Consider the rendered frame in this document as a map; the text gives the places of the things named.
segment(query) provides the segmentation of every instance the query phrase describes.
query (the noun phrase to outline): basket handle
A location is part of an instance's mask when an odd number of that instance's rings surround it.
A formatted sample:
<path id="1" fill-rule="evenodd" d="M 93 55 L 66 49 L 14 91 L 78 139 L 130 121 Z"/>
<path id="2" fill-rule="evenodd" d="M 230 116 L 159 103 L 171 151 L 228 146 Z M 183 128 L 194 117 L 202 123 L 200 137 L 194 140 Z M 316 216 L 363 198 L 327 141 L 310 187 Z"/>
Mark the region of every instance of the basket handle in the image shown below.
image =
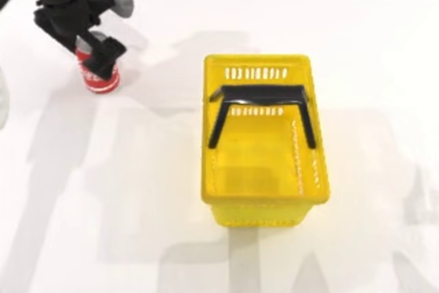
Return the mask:
<path id="1" fill-rule="evenodd" d="M 257 106 L 297 105 L 302 117 L 308 148 L 316 148 L 316 138 L 307 106 L 308 98 L 303 85 L 223 85 L 210 96 L 209 102 L 216 102 L 221 96 L 223 99 L 209 138 L 209 149 L 215 149 L 220 140 L 230 106 L 247 104 Z"/>

